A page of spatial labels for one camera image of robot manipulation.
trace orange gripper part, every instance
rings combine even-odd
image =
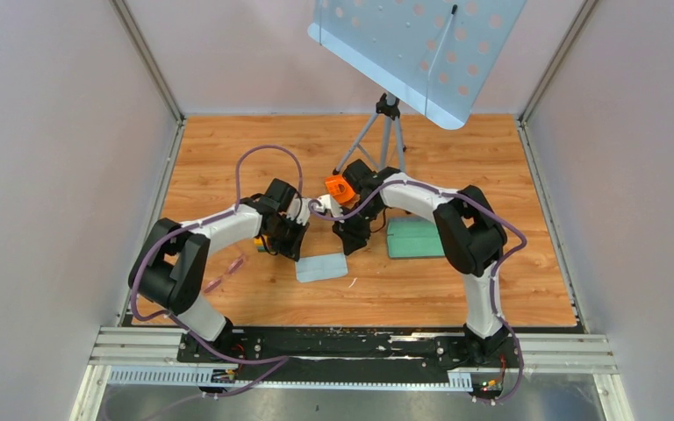
[[[355,197],[355,191],[350,187],[342,175],[332,175],[324,180],[329,196],[339,204],[345,204]]]

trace green towel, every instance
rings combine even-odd
[[[441,237],[432,222],[420,217],[389,218],[386,233],[389,258],[418,259],[444,257]]]

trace tripod leg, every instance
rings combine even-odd
[[[384,138],[381,141],[381,165],[378,169],[386,168],[386,155],[389,154],[389,138],[391,137],[391,118],[384,117]]]
[[[362,138],[365,137],[365,133],[368,132],[368,129],[370,129],[370,127],[373,125],[373,123],[376,122],[377,118],[378,118],[378,114],[374,114],[374,115],[370,116],[370,118],[368,120],[368,123],[365,124],[365,126],[362,128],[360,134],[358,134],[358,137],[355,138],[355,141],[353,142],[353,144],[348,149],[348,152],[345,153],[345,156],[342,157],[342,159],[340,160],[340,163],[337,164],[337,167],[335,167],[334,170],[332,171],[332,175],[337,175],[337,174],[340,173],[340,171],[342,171],[342,166],[345,165],[345,162],[348,161],[348,158],[350,157],[350,155],[353,154],[353,152],[355,152],[355,149],[357,147],[360,147],[361,151],[363,153],[365,153],[365,155],[369,158],[369,160],[371,162],[374,162],[373,158],[371,158],[370,155],[368,155],[368,153],[365,151],[365,149],[363,149],[363,147],[360,146],[360,142],[362,141]]]
[[[360,149],[362,154],[365,155],[366,158],[368,158],[368,161],[370,161],[370,165],[372,165],[373,168],[378,168],[378,164],[376,164],[376,161],[373,159],[372,156],[370,156],[370,153],[368,153],[368,151],[366,151],[364,147],[362,147],[361,145],[358,145],[358,149]]]
[[[397,138],[397,155],[399,156],[399,170],[406,172],[405,164],[405,141],[402,136],[402,124],[399,118],[394,120],[394,136]]]

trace cable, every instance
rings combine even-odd
[[[296,221],[301,217],[301,212],[304,211],[304,197],[301,196],[301,192],[296,190],[296,196],[298,196],[298,213],[296,214]]]
[[[246,153],[244,153],[239,160],[236,162],[236,170],[235,170],[235,184],[236,184],[236,202],[234,203],[233,210],[228,210],[228,211],[223,211],[221,213],[218,213],[216,215],[213,215],[209,218],[206,218],[200,222],[193,222],[189,225],[182,226],[180,228],[177,228],[176,230],[168,233],[167,235],[161,237],[158,241],[156,241],[151,248],[148,249],[148,252],[146,253],[145,256],[143,256],[143,259],[140,262],[140,265],[138,267],[138,272],[135,274],[135,277],[133,278],[133,285],[131,287],[131,297],[130,297],[130,307],[131,307],[131,312],[133,313],[133,317],[139,320],[140,322],[146,322],[148,320],[151,320],[152,318],[156,318],[161,315],[169,315],[169,318],[172,319],[177,325],[182,327],[183,329],[188,331],[188,334],[194,338],[200,346],[205,348],[206,351],[209,353],[212,353],[213,355],[217,356],[221,360],[229,361],[229,362],[234,362],[237,364],[249,364],[249,365],[261,365],[261,364],[269,364],[272,362],[277,362],[275,366],[271,367],[268,371],[266,371],[264,374],[260,375],[250,383],[248,383],[246,386],[243,386],[241,388],[235,389],[233,391],[227,391],[224,393],[217,393],[217,394],[212,394],[212,396],[215,399],[218,399],[219,397],[226,397],[226,396],[235,396],[241,393],[246,392],[247,390],[250,390],[253,388],[253,386],[262,380],[264,380],[266,377],[274,373],[277,369],[283,366],[285,362],[288,360],[288,357],[283,355],[280,357],[275,357],[275,358],[268,358],[264,360],[241,360],[238,358],[233,358],[229,357],[228,355],[222,354],[218,351],[216,351],[212,346],[210,346],[204,339],[200,338],[194,331],[192,331],[188,326],[186,326],[184,323],[182,323],[181,320],[179,320],[177,317],[175,317],[173,314],[169,314],[168,311],[166,310],[158,310],[155,311],[147,316],[143,316],[139,313],[138,311],[138,288],[140,286],[140,280],[143,278],[143,274],[146,271],[146,267],[148,266],[149,261],[151,261],[152,256],[156,255],[156,253],[161,249],[161,246],[163,246],[167,241],[175,238],[176,236],[188,232],[197,228],[201,228],[203,226],[206,226],[208,224],[211,224],[213,222],[219,221],[220,219],[230,217],[236,213],[236,211],[239,209],[239,204],[241,200],[241,186],[240,186],[240,167],[241,163],[244,161],[245,158],[247,158],[251,153],[259,151],[261,149],[276,149],[282,152],[287,153],[291,158],[293,158],[294,162],[296,163],[296,168],[298,169],[298,196],[301,197],[301,190],[304,186],[304,173],[301,168],[301,163],[298,161],[298,158],[296,157],[295,154],[293,154],[291,151],[288,149],[278,146],[278,145],[262,145],[262,146],[257,146]],[[195,396],[188,396],[183,399],[180,399],[179,401],[176,401],[172,403],[171,405],[168,405],[167,407],[157,411],[155,414],[153,414],[150,417],[144,418],[144,421],[147,421],[148,419],[152,419],[155,417],[158,417],[164,412],[167,412],[168,410],[171,410],[172,408],[175,408],[176,406],[186,403],[190,400],[193,400],[195,398],[201,397],[200,395],[195,395]]]
[[[381,227],[379,227],[379,228],[378,228],[377,230],[375,230],[375,231],[371,231],[371,232],[370,232],[371,234],[375,234],[375,233],[377,233],[377,232],[383,230],[383,228],[386,226],[386,208],[384,208],[384,211],[381,212],[381,214],[384,215],[384,221],[381,223]]]
[[[239,209],[239,204],[241,201],[241,178],[240,178],[240,169],[241,169],[241,163],[244,161],[245,158],[247,158],[249,155],[251,155],[254,152],[257,152],[262,149],[276,149],[278,151],[282,151],[287,153],[291,158],[293,158],[293,161],[296,162],[296,168],[298,169],[298,193],[300,194],[301,191],[304,188],[304,171],[301,169],[301,163],[298,162],[298,158],[296,158],[296,155],[293,154],[293,152],[289,151],[288,149],[279,146],[279,145],[261,145],[261,146],[256,146],[248,151],[246,151],[238,161],[236,161],[236,202],[233,205],[233,210],[236,211]]]
[[[262,248],[265,249],[265,252],[267,252],[267,254],[269,254],[270,256],[277,256],[277,252],[271,252],[269,250],[269,246],[267,245],[267,239],[265,238],[264,235],[261,235],[257,238],[260,239],[260,241],[262,242]]]
[[[523,232],[521,232],[518,228],[514,227],[512,224],[505,221],[503,218],[499,217],[498,215],[496,215],[491,210],[489,210],[489,209],[485,208],[484,206],[482,206],[481,204],[477,203],[472,198],[467,197],[465,195],[462,195],[461,193],[451,193],[451,192],[447,192],[447,191],[441,191],[440,189],[436,188],[435,186],[425,184],[424,182],[416,182],[414,180],[408,180],[406,182],[404,180],[391,180],[389,182],[385,182],[384,184],[381,184],[380,186],[378,186],[377,189],[370,192],[368,197],[360,204],[360,206],[353,209],[353,211],[351,211],[347,215],[343,215],[341,217],[328,217],[326,215],[319,214],[317,211],[314,210],[314,205],[318,203],[317,200],[312,199],[311,201],[309,201],[308,208],[309,208],[309,211],[312,213],[312,215],[317,217],[317,218],[325,219],[327,221],[344,221],[346,219],[349,219],[349,218],[357,215],[358,212],[362,211],[362,209],[368,205],[370,200],[373,197],[375,197],[379,192],[381,192],[381,190],[386,189],[389,186],[398,185],[398,184],[419,187],[419,188],[422,188],[422,189],[425,189],[425,190],[429,190],[429,191],[435,193],[438,196],[454,197],[454,198],[457,198],[457,199],[461,199],[465,203],[468,203],[469,205],[474,207],[477,211],[482,212],[486,217],[491,218],[495,222],[498,222],[499,224],[503,225],[505,228],[510,230],[513,234],[515,234],[520,239],[520,244],[518,244],[517,246],[515,246],[515,247],[511,248],[510,250],[508,250],[507,252],[505,252],[502,255],[502,257],[497,262],[495,262],[495,265],[492,267],[492,271],[491,271],[491,274],[490,274],[490,278],[491,278],[490,279],[490,298],[491,298],[490,301],[491,301],[492,312],[495,314],[495,317],[498,318],[500,323],[510,332],[510,335],[513,337],[513,343],[515,345],[515,349],[518,350],[518,362],[519,362],[518,378],[515,379],[515,384],[513,384],[513,388],[510,389],[510,392],[507,393],[506,395],[501,396],[497,399],[479,398],[478,400],[483,402],[483,403],[489,403],[489,404],[493,404],[493,402],[503,403],[504,401],[510,399],[515,394],[515,392],[518,391],[518,387],[520,386],[520,382],[523,379],[524,362],[523,362],[523,352],[521,351],[521,348],[520,348],[520,340],[518,338],[518,335],[515,334],[515,331],[510,326],[510,324],[507,323],[507,320],[505,320],[505,318],[502,315],[502,312],[500,312],[500,310],[497,307],[497,300],[495,299],[495,286],[496,286],[495,276],[498,274],[499,269],[502,266],[503,262],[505,262],[505,260],[507,260],[511,255],[518,252],[521,248],[525,247],[528,244],[528,239],[523,234]]]

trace tripod stand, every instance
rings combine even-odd
[[[365,133],[368,132],[370,127],[376,122],[376,119],[379,115],[384,115],[384,137],[381,142],[381,161],[380,165],[376,164],[373,157],[370,156],[370,153],[362,147],[361,142],[365,137]],[[355,149],[360,149],[370,163],[378,170],[386,168],[386,155],[389,153],[389,137],[391,136],[391,126],[394,125],[394,137],[397,140],[397,154],[399,157],[399,169],[403,172],[406,171],[405,165],[405,150],[406,146],[404,145],[404,140],[402,139],[402,125],[399,122],[399,117],[401,117],[401,112],[399,112],[399,100],[393,96],[391,93],[384,93],[381,95],[381,99],[376,103],[376,113],[370,116],[368,123],[362,128],[358,137],[355,138],[355,141],[348,149],[348,152],[345,153],[345,156],[342,157],[340,163],[337,164],[337,167],[332,171],[332,175],[337,175],[342,171],[342,167],[345,165],[345,162],[348,161],[350,155],[355,152]]]

